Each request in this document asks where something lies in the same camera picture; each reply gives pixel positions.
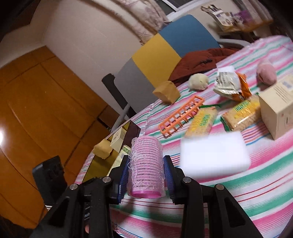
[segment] snack bag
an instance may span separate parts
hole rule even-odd
[[[218,115],[217,108],[200,108],[185,133],[185,137],[208,135]]]
[[[251,96],[245,74],[220,72],[214,92],[231,100],[242,102]]]
[[[260,119],[261,113],[258,95],[253,95],[249,99],[239,103],[221,117],[226,131],[242,131]]]

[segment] chair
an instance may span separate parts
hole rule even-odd
[[[225,47],[243,48],[243,40],[216,40],[192,15],[170,23],[142,46],[117,74],[114,84],[128,105],[112,128],[115,130],[128,109],[138,113],[157,100],[153,90],[169,79],[175,66],[186,53]]]
[[[123,95],[119,92],[119,90],[116,88],[114,84],[115,76],[113,74],[107,74],[105,77],[102,78],[102,83],[106,86],[106,88],[109,90],[109,92],[112,94],[114,99],[118,102],[119,106],[121,108],[125,108],[127,105],[127,101],[123,97]],[[126,115],[131,118],[135,116],[136,112],[129,107],[129,110],[127,111]]]

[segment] white wall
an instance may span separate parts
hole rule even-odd
[[[102,83],[141,47],[139,39],[90,0],[62,0],[44,43],[117,112],[121,107]]]
[[[0,68],[41,46],[52,12],[59,0],[41,0],[31,23],[6,34],[0,42]]]

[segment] yellow chair panel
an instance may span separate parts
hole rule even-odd
[[[181,57],[160,34],[156,34],[132,56],[132,59],[156,88],[169,79]]]

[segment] yellow plush ball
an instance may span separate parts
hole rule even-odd
[[[193,74],[188,80],[190,89],[205,90],[209,85],[209,77],[204,74]]]

